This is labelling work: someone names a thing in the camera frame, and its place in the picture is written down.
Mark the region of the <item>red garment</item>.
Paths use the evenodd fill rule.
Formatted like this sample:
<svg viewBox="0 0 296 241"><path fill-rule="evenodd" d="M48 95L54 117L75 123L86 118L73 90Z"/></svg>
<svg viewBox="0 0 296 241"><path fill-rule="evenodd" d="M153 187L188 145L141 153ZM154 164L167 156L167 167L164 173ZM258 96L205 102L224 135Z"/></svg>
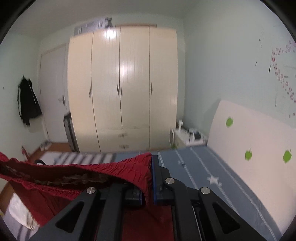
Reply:
<svg viewBox="0 0 296 241"><path fill-rule="evenodd" d="M171 208L152 203L152 155L144 153L109 164L37 165L1 154L1 178L7 180L44 226L87 187L105 187L112 177L127 181L144 193L147 206L126 211L122 240L174 240Z"/></svg>

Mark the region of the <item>striped grey blue bedsheet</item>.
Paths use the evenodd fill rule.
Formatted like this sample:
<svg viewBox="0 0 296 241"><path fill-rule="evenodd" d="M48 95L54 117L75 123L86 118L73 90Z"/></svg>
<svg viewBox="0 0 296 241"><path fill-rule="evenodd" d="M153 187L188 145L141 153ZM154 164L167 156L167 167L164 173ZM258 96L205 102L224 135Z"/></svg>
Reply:
<svg viewBox="0 0 296 241"><path fill-rule="evenodd" d="M88 154L47 152L41 156L46 165L103 164L135 157L141 152ZM266 240L280 240L282 234L262 202L242 179L206 146L152 151L158 155L159 165L169 170L170 176L191 188L209 187L237 212ZM7 210L4 222L17 240L28 240L38 228L30 230L16 221Z"/></svg>

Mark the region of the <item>white bedside table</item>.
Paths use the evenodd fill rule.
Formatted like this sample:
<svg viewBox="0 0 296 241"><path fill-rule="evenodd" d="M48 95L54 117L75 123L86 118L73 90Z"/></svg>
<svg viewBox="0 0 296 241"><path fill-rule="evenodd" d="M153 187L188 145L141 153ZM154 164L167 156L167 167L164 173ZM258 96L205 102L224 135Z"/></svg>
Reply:
<svg viewBox="0 0 296 241"><path fill-rule="evenodd" d="M172 149L181 149L193 146L205 146L207 138L194 128L171 129L169 134L169 143Z"/></svg>

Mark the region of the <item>folded white cream garment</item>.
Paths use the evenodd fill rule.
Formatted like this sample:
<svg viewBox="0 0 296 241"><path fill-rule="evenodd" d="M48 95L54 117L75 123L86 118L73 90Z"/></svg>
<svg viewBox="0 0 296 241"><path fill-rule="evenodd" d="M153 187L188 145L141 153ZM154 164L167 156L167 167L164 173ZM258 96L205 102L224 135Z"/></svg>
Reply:
<svg viewBox="0 0 296 241"><path fill-rule="evenodd" d="M40 227L16 193L13 193L9 201L5 216L7 215L29 230L37 230Z"/></svg>

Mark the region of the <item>white headboard green apples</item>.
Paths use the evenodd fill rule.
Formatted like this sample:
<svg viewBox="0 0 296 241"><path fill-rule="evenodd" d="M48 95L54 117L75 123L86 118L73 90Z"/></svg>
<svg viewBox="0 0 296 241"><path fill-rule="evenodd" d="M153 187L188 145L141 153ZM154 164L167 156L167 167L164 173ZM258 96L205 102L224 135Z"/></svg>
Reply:
<svg viewBox="0 0 296 241"><path fill-rule="evenodd" d="M255 193L284 234L295 217L295 129L221 100L208 147Z"/></svg>

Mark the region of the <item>small white desk fan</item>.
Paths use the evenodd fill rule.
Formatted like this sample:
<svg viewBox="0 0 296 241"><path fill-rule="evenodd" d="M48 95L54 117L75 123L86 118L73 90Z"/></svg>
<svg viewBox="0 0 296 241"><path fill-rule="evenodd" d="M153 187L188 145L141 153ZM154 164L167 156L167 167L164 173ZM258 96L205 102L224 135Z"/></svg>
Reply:
<svg viewBox="0 0 296 241"><path fill-rule="evenodd" d="M182 126L183 126L183 120L179 120L178 123L177 123L177 125L176 125L176 129L180 132Z"/></svg>

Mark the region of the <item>red fire extinguisher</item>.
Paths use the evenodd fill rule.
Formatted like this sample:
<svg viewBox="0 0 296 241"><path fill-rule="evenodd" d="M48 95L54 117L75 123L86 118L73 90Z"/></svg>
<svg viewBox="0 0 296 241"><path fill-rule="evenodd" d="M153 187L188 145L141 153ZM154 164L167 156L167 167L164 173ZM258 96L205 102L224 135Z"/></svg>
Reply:
<svg viewBox="0 0 296 241"><path fill-rule="evenodd" d="M25 158L25 161L26 162L29 162L30 161L30 155L27 153L26 149L24 148L24 146L21 147L21 151L22 151L22 154Z"/></svg>

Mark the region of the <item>black white folded rack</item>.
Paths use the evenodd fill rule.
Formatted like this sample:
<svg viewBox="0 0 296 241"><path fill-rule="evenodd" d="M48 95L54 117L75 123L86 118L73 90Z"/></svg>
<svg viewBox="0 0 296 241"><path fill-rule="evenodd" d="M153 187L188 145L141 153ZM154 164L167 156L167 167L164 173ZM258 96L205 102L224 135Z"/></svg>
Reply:
<svg viewBox="0 0 296 241"><path fill-rule="evenodd" d="M64 123L65 132L66 132L67 140L69 142L69 146L70 146L71 151L79 152L76 136L74 133L74 127L73 127L71 113L67 113L64 116L63 123Z"/></svg>

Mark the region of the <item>cream four-door wardrobe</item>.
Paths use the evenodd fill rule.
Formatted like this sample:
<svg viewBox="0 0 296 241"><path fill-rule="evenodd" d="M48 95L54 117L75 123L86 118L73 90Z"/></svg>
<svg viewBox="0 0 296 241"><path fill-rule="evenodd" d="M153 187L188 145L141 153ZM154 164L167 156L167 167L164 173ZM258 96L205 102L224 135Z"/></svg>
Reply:
<svg viewBox="0 0 296 241"><path fill-rule="evenodd" d="M169 148L178 102L175 30L132 26L72 37L67 77L79 151Z"/></svg>

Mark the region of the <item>white room door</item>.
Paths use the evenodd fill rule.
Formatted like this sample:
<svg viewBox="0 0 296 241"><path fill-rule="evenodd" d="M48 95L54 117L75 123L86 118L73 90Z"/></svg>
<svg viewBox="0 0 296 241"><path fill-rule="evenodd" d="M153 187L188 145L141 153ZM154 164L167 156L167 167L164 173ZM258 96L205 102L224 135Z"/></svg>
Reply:
<svg viewBox="0 0 296 241"><path fill-rule="evenodd" d="M41 55L39 69L40 105L49 141L67 143L64 116L68 113L65 92L66 46Z"/></svg>

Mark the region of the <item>silver suitcase on wardrobe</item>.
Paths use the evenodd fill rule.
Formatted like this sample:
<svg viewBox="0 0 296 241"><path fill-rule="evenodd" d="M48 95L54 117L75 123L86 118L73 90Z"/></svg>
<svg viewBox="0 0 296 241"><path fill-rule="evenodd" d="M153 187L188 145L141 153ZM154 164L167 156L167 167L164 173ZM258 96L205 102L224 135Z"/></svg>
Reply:
<svg viewBox="0 0 296 241"><path fill-rule="evenodd" d="M93 32L100 29L112 28L112 17L104 19L96 19L88 23L84 23L74 28L74 36Z"/></svg>

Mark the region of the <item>black jacket on wall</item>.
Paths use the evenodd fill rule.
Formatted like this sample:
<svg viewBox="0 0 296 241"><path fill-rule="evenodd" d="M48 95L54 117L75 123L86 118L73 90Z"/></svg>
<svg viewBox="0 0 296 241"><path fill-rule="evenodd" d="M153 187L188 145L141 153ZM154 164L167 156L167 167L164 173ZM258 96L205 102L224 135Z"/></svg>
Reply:
<svg viewBox="0 0 296 241"><path fill-rule="evenodd" d="M38 118L42 115L42 111L33 90L30 79L22 77L18 84L18 114L24 125L30 126L30 120Z"/></svg>

